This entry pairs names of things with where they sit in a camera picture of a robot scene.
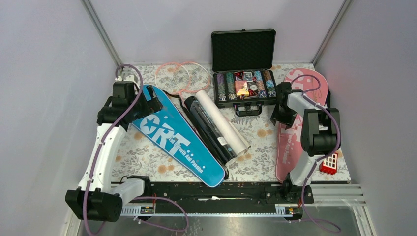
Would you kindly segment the blue racket cover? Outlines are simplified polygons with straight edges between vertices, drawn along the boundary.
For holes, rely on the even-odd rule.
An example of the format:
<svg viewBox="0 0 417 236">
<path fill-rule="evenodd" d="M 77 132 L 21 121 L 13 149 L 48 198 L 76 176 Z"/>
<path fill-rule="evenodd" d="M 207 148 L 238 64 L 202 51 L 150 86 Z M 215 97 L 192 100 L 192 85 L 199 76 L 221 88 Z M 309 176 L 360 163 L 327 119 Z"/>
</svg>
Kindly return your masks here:
<svg viewBox="0 0 417 236">
<path fill-rule="evenodd" d="M 162 108 L 132 125 L 208 187 L 221 184 L 228 177 L 226 167 L 212 155 L 168 95 L 150 84 L 144 85 L 143 95 L 147 102 L 156 98 Z"/>
</svg>

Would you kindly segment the pink racket cover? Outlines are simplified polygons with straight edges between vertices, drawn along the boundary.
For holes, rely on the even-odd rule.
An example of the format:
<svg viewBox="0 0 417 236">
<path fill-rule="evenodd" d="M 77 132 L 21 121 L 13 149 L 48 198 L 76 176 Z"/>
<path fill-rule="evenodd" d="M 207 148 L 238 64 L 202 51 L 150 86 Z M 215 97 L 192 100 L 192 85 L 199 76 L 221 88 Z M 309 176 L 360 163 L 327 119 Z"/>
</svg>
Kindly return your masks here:
<svg viewBox="0 0 417 236">
<path fill-rule="evenodd" d="M 329 92 L 328 83 L 324 76 L 319 72 L 308 68 L 294 68 L 290 70 L 284 82 L 291 82 L 293 89 L 302 91 L 318 88 L 310 91 L 307 96 L 320 105 L 325 105 Z M 277 136 L 277 161 L 276 177 L 279 182 L 283 182 L 286 175 L 296 166 L 301 154 L 303 153 L 300 136 L 302 128 L 302 118 L 297 115 L 291 128 L 278 123 Z"/>
</svg>

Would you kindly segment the white cardboard tube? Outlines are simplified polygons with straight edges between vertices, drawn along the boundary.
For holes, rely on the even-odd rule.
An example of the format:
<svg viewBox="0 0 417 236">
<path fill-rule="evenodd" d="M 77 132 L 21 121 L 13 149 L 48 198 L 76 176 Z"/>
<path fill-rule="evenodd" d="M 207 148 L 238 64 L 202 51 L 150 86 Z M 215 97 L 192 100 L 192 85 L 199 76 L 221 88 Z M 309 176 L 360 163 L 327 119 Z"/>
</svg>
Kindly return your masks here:
<svg viewBox="0 0 417 236">
<path fill-rule="evenodd" d="M 213 121 L 225 138 L 225 141 L 230 145 L 235 155 L 239 157 L 246 154 L 251 145 L 240 134 L 235 126 L 220 112 L 208 94 L 204 90 L 201 90 L 196 93 L 196 98 L 208 114 L 208 117 Z"/>
</svg>

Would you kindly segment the black shuttlecock tube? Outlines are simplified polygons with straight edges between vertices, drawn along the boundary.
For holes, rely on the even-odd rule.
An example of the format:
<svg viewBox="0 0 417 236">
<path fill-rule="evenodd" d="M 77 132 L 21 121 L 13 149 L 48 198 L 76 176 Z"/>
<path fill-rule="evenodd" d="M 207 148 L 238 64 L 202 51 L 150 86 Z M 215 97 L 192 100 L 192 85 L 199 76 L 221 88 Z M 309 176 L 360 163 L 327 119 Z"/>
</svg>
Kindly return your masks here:
<svg viewBox="0 0 417 236">
<path fill-rule="evenodd" d="M 185 102 L 188 117 L 202 138 L 212 155 L 220 164 L 226 165 L 236 157 L 232 148 L 209 118 L 200 102 L 195 96 L 188 97 Z"/>
</svg>

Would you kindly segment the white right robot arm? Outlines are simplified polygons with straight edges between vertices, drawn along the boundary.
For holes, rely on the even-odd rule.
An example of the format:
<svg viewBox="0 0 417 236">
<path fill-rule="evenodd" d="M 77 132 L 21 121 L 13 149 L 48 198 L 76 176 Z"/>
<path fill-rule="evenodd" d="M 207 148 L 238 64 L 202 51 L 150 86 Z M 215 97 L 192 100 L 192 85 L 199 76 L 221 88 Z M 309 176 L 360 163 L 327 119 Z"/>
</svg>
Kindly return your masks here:
<svg viewBox="0 0 417 236">
<path fill-rule="evenodd" d="M 292 89 L 290 82 L 277 85 L 276 92 L 277 102 L 270 117 L 272 124 L 290 128 L 297 115 L 303 118 L 300 135 L 303 153 L 280 189 L 281 197 L 293 203 L 305 195 L 318 161 L 332 156 L 340 148 L 340 112 L 337 108 L 319 105 L 302 90 Z"/>
</svg>

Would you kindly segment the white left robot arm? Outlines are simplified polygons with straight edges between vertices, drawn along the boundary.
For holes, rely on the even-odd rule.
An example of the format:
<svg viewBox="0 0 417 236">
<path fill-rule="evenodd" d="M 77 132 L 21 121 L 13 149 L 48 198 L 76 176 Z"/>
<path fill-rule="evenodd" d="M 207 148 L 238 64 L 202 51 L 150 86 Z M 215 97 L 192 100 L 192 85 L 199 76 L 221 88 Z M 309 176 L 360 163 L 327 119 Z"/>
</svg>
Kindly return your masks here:
<svg viewBox="0 0 417 236">
<path fill-rule="evenodd" d="M 147 202 L 152 188 L 140 177 L 129 178 L 111 187 L 111 173 L 122 139 L 134 121 L 162 110 L 152 85 L 136 88 L 134 82 L 115 82 L 97 115 L 95 144 L 86 172 L 75 190 L 68 190 L 65 201 L 80 220 L 116 222 L 122 208 L 137 198 Z"/>
</svg>

